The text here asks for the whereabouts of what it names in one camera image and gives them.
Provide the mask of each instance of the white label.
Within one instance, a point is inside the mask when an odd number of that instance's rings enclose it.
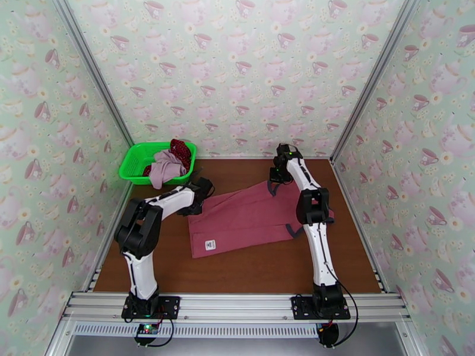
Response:
[[[206,251],[216,250],[216,242],[214,240],[209,240],[204,243]]]

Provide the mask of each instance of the floral wallpaper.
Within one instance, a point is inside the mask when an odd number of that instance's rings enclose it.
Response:
[[[423,0],[337,160],[432,355],[475,355],[475,0]]]
[[[404,0],[69,0],[135,142],[331,154]]]
[[[50,0],[0,0],[0,355],[42,355],[96,260],[128,147]]]

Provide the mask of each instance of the pink towel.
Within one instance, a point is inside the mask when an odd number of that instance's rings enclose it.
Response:
[[[170,179],[182,176],[186,170],[181,161],[170,150],[163,150],[154,155],[155,163],[150,170],[150,181],[153,188],[160,189]]]
[[[207,199],[202,214],[187,217],[193,258],[291,240],[303,231],[295,214],[299,195],[295,183],[262,182]]]

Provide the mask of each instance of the green plastic basket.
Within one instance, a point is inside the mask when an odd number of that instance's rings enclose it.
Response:
[[[186,142],[185,144],[191,151],[191,166],[189,171],[184,176],[169,180],[165,183],[166,185],[182,185],[189,180],[197,157],[197,146],[190,142]],[[170,142],[146,142],[132,146],[125,155],[124,161],[119,168],[119,176],[122,179],[129,180],[135,185],[151,185],[150,178],[142,176],[145,167],[155,162],[153,157],[155,153],[169,149]]]

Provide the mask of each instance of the wooden table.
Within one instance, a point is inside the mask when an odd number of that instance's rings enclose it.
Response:
[[[353,220],[333,171],[326,160],[306,160],[321,186],[330,191],[335,223],[328,227],[334,269],[352,293],[380,293]],[[243,189],[268,179],[271,160],[197,160],[199,176],[210,179],[215,194]],[[136,186],[132,198],[148,198],[173,187],[155,190]],[[187,219],[176,214],[161,224],[153,255],[155,277],[168,293],[311,293],[313,267],[305,234],[283,242],[263,244],[209,257],[191,258]],[[129,275],[114,241],[102,266],[95,291],[127,292]]]

